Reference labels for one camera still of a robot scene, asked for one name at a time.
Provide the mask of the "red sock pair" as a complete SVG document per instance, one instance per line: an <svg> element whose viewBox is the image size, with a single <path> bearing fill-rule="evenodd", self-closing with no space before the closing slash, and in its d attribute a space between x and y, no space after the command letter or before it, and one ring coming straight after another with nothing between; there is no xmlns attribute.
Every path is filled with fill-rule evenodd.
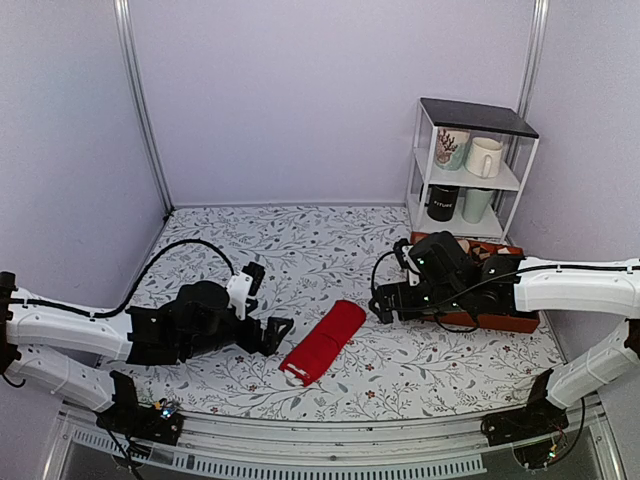
<svg viewBox="0 0 640 480"><path fill-rule="evenodd" d="M338 300L311 332L284 358L279 370L303 387L319 380L366 320L357 304Z"/></svg>

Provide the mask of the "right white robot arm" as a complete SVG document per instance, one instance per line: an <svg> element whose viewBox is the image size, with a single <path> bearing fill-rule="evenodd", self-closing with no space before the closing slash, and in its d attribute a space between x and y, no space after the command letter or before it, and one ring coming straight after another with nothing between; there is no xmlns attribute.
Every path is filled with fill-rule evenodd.
<svg viewBox="0 0 640 480"><path fill-rule="evenodd" d="M384 323L448 314L468 316L467 332L486 328L486 318L525 318L541 313L553 320L581 320L595 333L569 339L576 327L560 329L563 344L582 346L562 365L521 383L525 400L517 427L537 436L579 399L607 387L639 365L639 260L551 260L519 253L476 259L450 232L429 234L411 244L397 242L390 256L408 279L370 286L371 311Z"/></svg>

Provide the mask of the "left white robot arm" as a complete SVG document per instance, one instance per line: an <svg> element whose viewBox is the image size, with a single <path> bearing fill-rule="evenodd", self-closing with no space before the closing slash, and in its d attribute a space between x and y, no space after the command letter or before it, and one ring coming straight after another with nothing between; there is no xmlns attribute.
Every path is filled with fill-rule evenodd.
<svg viewBox="0 0 640 480"><path fill-rule="evenodd" d="M235 274L226 286L199 281L182 286L158 308L126 307L89 311L39 298L1 275L1 372L23 375L52 393L102 413L128 434L148 426L137 403L133 380L93 369L67 351L91 353L130 365L176 365L236 345L249 354L270 356L294 326L291 319L252 317L261 279Z"/></svg>

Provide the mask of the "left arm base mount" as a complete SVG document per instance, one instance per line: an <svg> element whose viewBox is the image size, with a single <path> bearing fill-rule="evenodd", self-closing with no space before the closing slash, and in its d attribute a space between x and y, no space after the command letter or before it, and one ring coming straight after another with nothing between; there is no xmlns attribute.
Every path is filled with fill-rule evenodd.
<svg viewBox="0 0 640 480"><path fill-rule="evenodd" d="M130 377L116 371L109 376L114 381L113 404L104 412L96 413L97 426L128 439L176 446L184 424L179 405L165 398L152 405L141 405Z"/></svg>

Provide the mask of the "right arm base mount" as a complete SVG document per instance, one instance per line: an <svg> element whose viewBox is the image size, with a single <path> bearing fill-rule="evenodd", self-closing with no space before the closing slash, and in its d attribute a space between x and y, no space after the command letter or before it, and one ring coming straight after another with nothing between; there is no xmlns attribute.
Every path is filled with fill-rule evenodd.
<svg viewBox="0 0 640 480"><path fill-rule="evenodd" d="M490 446L552 433L564 436L563 430L569 426L566 407L557 407L547 399L552 372L552 369L548 369L534 380L523 407L487 414L482 418L480 431ZM558 450L558 442L552 440L546 452L535 446L519 448L516 459L528 470L543 469L558 459Z"/></svg>

